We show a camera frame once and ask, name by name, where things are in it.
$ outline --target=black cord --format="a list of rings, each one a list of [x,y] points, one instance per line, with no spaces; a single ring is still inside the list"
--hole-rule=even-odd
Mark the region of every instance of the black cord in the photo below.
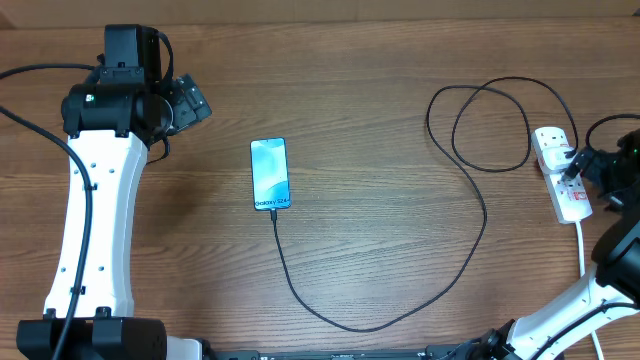
[[[549,338],[549,340],[547,340],[546,343],[544,343],[544,345],[542,345],[542,347],[540,348],[540,350],[538,350],[533,357],[531,358],[531,360],[536,360],[538,359],[540,356],[542,356],[542,354],[544,354],[545,351],[547,351],[556,341],[560,340],[563,336],[565,336],[566,334],[568,334],[569,332],[571,332],[571,330],[575,329],[576,327],[582,325],[583,323],[585,323],[586,321],[588,321],[589,319],[591,319],[592,317],[598,315],[599,313],[604,313],[609,309],[612,308],[617,308],[617,307],[626,307],[626,308],[630,308],[630,309],[635,309],[638,310],[638,306],[635,304],[629,304],[629,303],[609,303],[609,304],[602,304],[600,306],[598,306],[597,308],[591,310],[589,313],[587,313],[586,315],[584,315],[583,317],[581,317],[580,319],[578,319],[576,322],[574,322],[573,324],[567,326],[566,328],[564,328],[562,331],[560,331],[558,334],[556,334],[556,336]]]
[[[158,31],[156,35],[160,40],[162,40],[164,46],[167,47],[167,52],[169,53],[169,65],[167,66],[167,72],[164,74],[164,77],[159,84],[159,91],[163,93],[171,88],[171,82],[173,79],[173,48],[171,48],[171,43],[165,33]]]
[[[83,70],[93,70],[95,66],[85,65],[85,64],[35,64],[35,65],[27,65],[21,66],[15,69],[7,70],[3,73],[0,73],[0,80],[9,77],[11,75],[23,73],[31,70],[43,70],[43,69],[83,69]]]
[[[464,105],[462,106],[462,108],[460,109],[460,112],[458,113],[458,116],[456,117],[456,121],[453,123],[453,131],[451,132],[451,147],[453,148],[453,152],[456,154],[456,157],[458,157],[458,159],[464,163],[465,165],[474,168],[476,170],[480,170],[480,171],[485,171],[485,172],[505,172],[505,171],[511,171],[511,170],[515,170],[518,167],[524,165],[524,163],[527,161],[527,157],[525,157],[524,161],[514,167],[511,168],[506,168],[506,169],[487,169],[487,168],[482,168],[479,166],[476,166],[474,164],[471,164],[470,162],[466,161],[462,155],[460,155],[460,153],[458,152],[458,149],[456,148],[456,142],[455,142],[455,136],[456,136],[456,129],[458,127],[458,122],[460,121],[460,117],[462,117],[462,113],[465,111],[465,109],[471,104],[471,102],[473,101],[473,99],[476,97],[476,95],[478,95],[478,93],[480,91],[482,91],[482,88],[493,84],[495,82],[499,82],[499,81],[504,81],[504,80],[520,80],[520,81],[529,81],[529,82],[533,82],[536,83],[544,88],[546,88],[547,90],[549,90],[555,97],[556,99],[558,99],[558,101],[560,102],[560,104],[562,105],[562,107],[564,108],[564,111],[567,113],[567,117],[569,118],[569,123],[571,123],[571,128],[573,129],[573,136],[576,139],[576,144],[575,147],[572,151],[566,153],[566,157],[567,158],[571,158],[573,157],[576,152],[578,151],[578,146],[580,143],[580,138],[578,137],[578,129],[576,128],[576,123],[573,119],[573,115],[571,114],[571,110],[569,110],[569,106],[567,105],[567,103],[564,101],[564,99],[562,98],[562,96],[560,96],[560,94],[558,94],[557,91],[555,91],[551,86],[543,83],[540,80],[536,80],[536,79],[532,79],[532,78],[528,78],[528,77],[523,77],[523,76],[505,76],[505,77],[501,77],[501,78],[497,78],[497,79],[493,79],[493,80],[489,80],[486,83],[484,83],[481,88],[476,89],[476,91],[473,92],[473,94],[469,97],[469,99],[467,100],[467,102],[464,103]],[[529,130],[527,128],[527,141],[529,142],[529,150],[527,150],[527,152],[531,152],[531,136],[529,134]]]
[[[82,245],[80,247],[80,256],[78,257],[78,267],[76,269],[76,277],[73,283],[71,301],[69,302],[69,310],[67,311],[67,317],[65,319],[64,325],[62,327],[62,332],[60,333],[60,337],[58,338],[58,343],[56,345],[56,348],[52,357],[52,359],[57,360],[57,359],[60,359],[60,356],[62,354],[65,340],[69,334],[69,329],[71,328],[71,320],[73,319],[73,315],[76,312],[76,307],[78,306],[78,300],[80,298],[80,291],[82,289],[82,277],[84,275],[84,266],[87,260],[87,252],[89,250],[89,236],[91,234],[91,219],[92,219],[92,212],[93,212],[93,197],[92,197],[93,188],[91,186],[91,179],[89,179],[89,172],[87,171],[87,168],[82,163],[82,160],[80,160],[80,157],[64,141],[57,138],[52,133],[44,130],[43,128],[12,113],[11,111],[7,110],[4,106],[0,106],[0,112],[3,113],[8,118],[10,118],[11,120],[17,122],[18,124],[30,130],[33,130],[36,133],[51,140],[54,144],[58,145],[62,150],[64,150],[64,152],[66,152],[69,155],[71,160],[73,160],[73,162],[78,167],[78,170],[80,171],[80,175],[82,175],[82,181],[84,182],[85,212],[84,212],[84,230],[82,233]]]
[[[466,269],[467,265],[469,264],[469,261],[471,261],[471,257],[473,256],[473,253],[475,252],[476,248],[478,247],[478,244],[480,243],[480,239],[482,239],[482,235],[484,234],[484,230],[487,226],[487,206],[484,202],[484,199],[482,197],[482,194],[480,193],[480,189],[478,189],[478,186],[476,185],[475,181],[473,181],[473,178],[471,178],[471,176],[469,175],[469,173],[462,167],[462,165],[460,165],[460,163],[458,163],[446,150],[444,150],[444,148],[438,143],[438,141],[435,139],[435,137],[433,136],[433,133],[431,132],[431,126],[430,126],[430,115],[431,115],[431,108],[433,106],[433,103],[435,102],[436,98],[438,97],[438,95],[440,95],[440,93],[446,91],[446,90],[450,90],[450,89],[476,89],[478,91],[490,91],[499,95],[502,95],[506,98],[508,98],[509,100],[513,101],[514,104],[516,104],[518,106],[518,109],[520,109],[520,112],[522,113],[522,118],[524,120],[525,126],[527,128],[527,144],[529,144],[529,147],[527,149],[527,153],[524,157],[524,159],[517,165],[512,166],[508,169],[502,169],[501,171],[508,171],[508,170],[515,170],[519,167],[521,167],[529,158],[529,154],[531,153],[531,142],[529,141],[529,137],[530,137],[530,130],[529,130],[529,121],[527,119],[527,115],[524,111],[524,108],[522,107],[522,105],[520,105],[520,103],[511,95],[507,94],[504,91],[498,90],[498,89],[494,89],[494,88],[490,88],[490,87],[486,87],[486,86],[476,86],[476,85],[453,85],[453,86],[446,86],[440,90],[438,90],[438,92],[436,92],[435,95],[433,95],[433,98],[431,99],[431,102],[429,103],[429,107],[427,109],[427,114],[425,116],[425,128],[427,130],[427,132],[429,133],[429,136],[431,137],[431,140],[433,140],[433,143],[436,145],[436,147],[443,153],[445,154],[449,160],[451,160],[451,162],[453,162],[459,169],[460,171],[462,171],[462,173],[467,177],[467,179],[469,180],[469,182],[471,183],[471,185],[473,186],[473,189],[476,192],[476,195],[478,197],[478,201],[480,202],[480,207],[482,208],[482,215],[483,215],[483,220],[482,220],[482,227],[480,228],[480,233],[478,234],[478,237],[476,238],[475,243],[473,244],[473,247],[471,248],[471,251],[469,252],[469,255],[467,256],[466,260],[464,261],[464,263],[462,264],[462,267],[460,268],[460,270],[458,271],[458,273],[456,274],[456,276],[453,278],[453,280],[451,281],[451,283],[449,283],[449,285],[447,285],[442,291],[440,291],[436,296],[432,297],[431,299],[429,299],[428,301],[426,301],[425,303],[423,303],[422,305],[417,306],[416,308],[414,308],[413,310],[410,310],[400,316],[398,316],[397,318],[382,324],[380,326],[377,327],[373,327],[373,328],[368,328],[368,329],[355,329],[355,328],[351,328],[345,325],[341,325],[333,320],[330,320],[322,315],[320,315],[319,313],[317,313],[315,310],[313,310],[311,307],[309,307],[309,305],[307,305],[298,295],[298,293],[296,292],[295,288],[293,287],[293,284],[291,282],[291,278],[289,276],[289,270],[287,269],[287,264],[285,262],[284,259],[284,255],[282,253],[282,247],[280,245],[280,239],[278,238],[278,227],[276,225],[276,221],[277,221],[277,212],[275,210],[271,210],[271,221],[273,222],[273,233],[274,236],[276,238],[276,245],[278,246],[278,253],[280,254],[280,260],[282,261],[282,267],[284,269],[284,274],[285,277],[287,279],[287,283],[289,284],[289,289],[291,290],[291,293],[293,294],[293,296],[296,298],[296,300],[298,301],[298,303],[300,303],[300,305],[302,305],[302,307],[304,307],[307,311],[309,311],[311,314],[313,314],[314,316],[316,316],[318,319],[331,324],[337,328],[340,328],[342,330],[346,330],[346,331],[351,331],[351,332],[358,332],[358,333],[369,333],[369,332],[375,332],[378,330],[382,330],[384,328],[387,328],[395,323],[397,323],[398,321],[407,318],[415,313],[417,313],[418,311],[426,308],[427,306],[431,305],[432,303],[434,303],[435,301],[437,301],[438,299],[440,299],[444,294],[446,294],[455,284],[456,282],[458,282],[458,279],[460,279],[460,277],[462,276],[462,273],[464,272],[464,270]]]
[[[587,148],[589,150],[595,151],[595,149],[591,146],[591,133],[593,132],[593,130],[595,130],[598,126],[606,123],[607,121],[616,120],[616,119],[636,119],[636,120],[640,120],[640,115],[636,115],[636,114],[617,114],[617,115],[607,116],[604,119],[600,119],[600,120],[596,121],[593,125],[591,125],[589,130],[587,130],[587,134],[585,135],[585,139],[584,139],[584,143],[586,144],[586,146],[587,146]]]
[[[87,78],[84,79],[84,83],[97,84],[98,81],[100,81],[100,73],[102,72],[102,69],[104,69],[103,65],[96,66],[93,70],[91,70],[89,75],[87,75]]]
[[[163,137],[162,138],[162,142],[164,143],[164,153],[162,154],[162,156],[160,156],[159,158],[155,159],[155,160],[151,160],[147,162],[147,165],[153,164],[154,162],[158,162],[162,159],[166,159],[169,157],[169,153],[171,152],[171,144],[169,144],[169,138],[168,137]]]

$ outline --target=white cable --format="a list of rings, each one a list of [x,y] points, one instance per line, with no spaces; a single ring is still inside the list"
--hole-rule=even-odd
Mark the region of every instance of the white cable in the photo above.
[[[584,239],[582,237],[582,226],[580,221],[576,221],[576,233],[578,234],[578,264],[580,265],[580,276],[585,273],[584,268]],[[602,353],[602,347],[600,347],[600,340],[596,332],[591,333],[591,339],[593,339],[593,346],[596,348],[596,354],[598,354],[598,360],[604,360],[604,354]]]

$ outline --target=smartphone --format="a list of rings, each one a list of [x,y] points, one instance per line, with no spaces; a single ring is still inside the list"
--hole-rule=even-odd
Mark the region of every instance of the smartphone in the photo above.
[[[287,150],[283,138],[251,142],[251,172],[256,210],[291,206]]]

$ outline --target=charging cable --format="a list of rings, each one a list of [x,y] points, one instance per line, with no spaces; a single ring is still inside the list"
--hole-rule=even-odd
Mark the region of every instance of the charging cable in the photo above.
[[[429,135],[429,137],[431,138],[431,140],[433,141],[433,144],[438,148],[438,150],[440,150],[440,152],[442,152],[443,155],[445,155],[462,173],[463,175],[467,178],[467,180],[469,181],[469,184],[473,187],[473,190],[476,193],[480,208],[482,210],[482,225],[480,227],[480,232],[478,233],[478,236],[475,239],[475,242],[473,243],[472,247],[471,247],[471,251],[469,252],[469,255],[467,256],[467,258],[464,260],[464,262],[462,263],[462,266],[460,267],[460,269],[458,270],[457,274],[453,277],[453,279],[451,280],[451,282],[444,287],[444,289],[442,289],[440,292],[438,292],[435,296],[433,296],[432,298],[430,298],[429,300],[427,300],[426,302],[422,303],[421,305],[418,305],[417,307],[413,308],[412,310],[407,311],[406,313],[382,324],[376,327],[371,327],[371,328],[364,328],[364,329],[356,329],[356,328],[352,328],[349,326],[345,326],[342,324],[339,324],[331,319],[328,319],[327,317],[319,314],[317,311],[313,310],[309,305],[307,305],[298,295],[298,293],[296,292],[293,283],[291,282],[291,277],[289,276],[289,270],[287,269],[287,264],[284,258],[284,254],[282,253],[282,247],[280,245],[280,239],[278,238],[278,227],[277,227],[277,219],[278,219],[278,215],[276,212],[276,209],[271,209],[271,222],[273,223],[273,233],[274,233],[274,237],[276,239],[276,244],[278,246],[278,253],[280,255],[280,260],[282,261],[282,267],[284,270],[284,275],[287,279],[287,284],[289,285],[289,289],[291,290],[292,295],[295,297],[295,299],[298,301],[298,303],[305,309],[307,310],[309,313],[311,313],[312,315],[314,315],[315,317],[317,317],[318,319],[333,325],[339,329],[345,330],[345,331],[351,331],[351,332],[356,332],[356,333],[371,333],[371,332],[375,332],[375,331],[379,331],[382,329],[385,329],[415,313],[417,313],[418,311],[426,308],[427,306],[433,304],[434,302],[436,302],[438,299],[440,299],[442,296],[444,296],[444,294],[446,294],[460,279],[460,277],[462,276],[462,274],[464,273],[467,265],[469,264],[469,262],[471,261],[471,257],[473,256],[476,248],[478,247],[478,244],[480,243],[480,240],[482,239],[482,235],[484,234],[484,231],[487,227],[487,221],[488,221],[488,211],[487,211],[487,206],[484,202],[484,198],[482,197],[482,194],[480,192],[480,189],[478,188],[477,184],[475,183],[475,181],[473,180],[473,178],[471,177],[471,175],[469,174],[469,172],[462,166],[462,164],[465,164],[475,170],[478,171],[483,171],[483,172],[490,172],[490,173],[501,173],[501,172],[508,172],[508,171],[512,171],[512,170],[516,170],[520,167],[522,167],[527,160],[529,159],[529,155],[531,154],[531,130],[529,127],[529,120],[527,119],[527,114],[524,110],[524,108],[522,107],[522,105],[518,102],[518,100],[516,100],[513,96],[509,95],[508,93],[502,91],[502,90],[498,90],[495,88],[491,88],[488,87],[488,85],[495,83],[495,82],[500,82],[500,81],[504,81],[504,80],[520,80],[520,81],[528,81],[528,82],[533,82],[536,83],[538,85],[543,86],[544,88],[548,89],[559,101],[560,104],[562,105],[562,107],[564,108],[564,110],[567,113],[567,116],[569,118],[569,122],[571,123],[571,127],[573,129],[574,132],[574,136],[575,136],[575,141],[576,141],[576,147],[578,144],[578,131],[576,130],[576,126],[575,126],[575,122],[573,119],[573,116],[571,115],[571,111],[569,110],[569,107],[567,106],[567,104],[565,103],[565,101],[562,99],[562,97],[555,91],[553,90],[549,85],[539,81],[539,80],[535,80],[535,79],[531,79],[531,78],[525,78],[525,77],[520,77],[520,76],[507,76],[507,77],[502,77],[502,78],[497,78],[497,79],[493,79],[490,80],[488,82],[486,82],[485,84],[481,85],[481,86],[477,86],[477,85],[450,85],[450,86],[445,86],[443,88],[441,88],[440,90],[438,90],[433,97],[431,98],[431,102],[429,103],[429,106],[427,107],[427,113],[425,115],[425,119],[424,119],[424,130],[425,132]],[[449,90],[460,90],[460,89],[466,89],[466,90],[474,90],[474,93],[469,97],[469,99],[467,99],[467,101],[465,102],[465,104],[462,106],[462,108],[460,109],[460,111],[458,112],[458,115],[456,117],[456,120],[454,122],[453,125],[453,130],[451,132],[451,148],[455,154],[455,157],[457,157],[457,159],[460,161],[458,162],[455,158],[454,155],[449,154],[449,152],[447,152],[442,145],[437,141],[437,139],[435,138],[435,135],[433,134],[433,132],[431,131],[431,109],[433,107],[433,104],[436,101],[436,98],[442,94],[445,91],[449,91]],[[462,154],[460,154],[460,152],[458,151],[458,149],[456,148],[456,142],[455,142],[455,136],[456,136],[456,129],[457,126],[460,122],[460,119],[462,117],[462,114],[464,113],[465,109],[467,109],[467,107],[471,104],[471,102],[475,99],[476,95],[478,95],[481,91],[484,92],[490,92],[490,93],[494,93],[494,94],[498,94],[501,95],[503,97],[506,97],[507,99],[511,100],[520,110],[520,113],[522,114],[522,120],[524,122],[525,125],[525,129],[526,129],[526,141],[527,141],[527,150],[526,153],[524,155],[524,158],[517,164],[510,166],[510,167],[506,167],[506,168],[485,168],[485,167],[481,167],[475,164],[470,163],[469,161],[467,161]],[[561,157],[565,157],[565,158],[571,158],[575,155],[575,149],[572,151],[568,151],[568,152],[563,152],[561,154]]]
[[[578,263],[580,265],[580,276],[584,276],[584,238],[582,236],[582,225],[580,225],[580,221],[576,221],[576,234],[578,235]],[[595,331],[591,333],[591,339],[593,339],[593,346],[596,348],[598,360],[604,360],[602,347],[600,347],[600,340],[598,340],[598,335]]]

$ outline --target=white power strip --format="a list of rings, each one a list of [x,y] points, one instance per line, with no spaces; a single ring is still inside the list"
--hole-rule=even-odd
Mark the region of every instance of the white power strip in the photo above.
[[[565,154],[571,150],[564,131],[556,127],[539,128],[531,135],[538,163],[551,196],[558,222],[571,224],[593,213],[580,175],[570,181],[562,180],[562,172],[573,158]]]

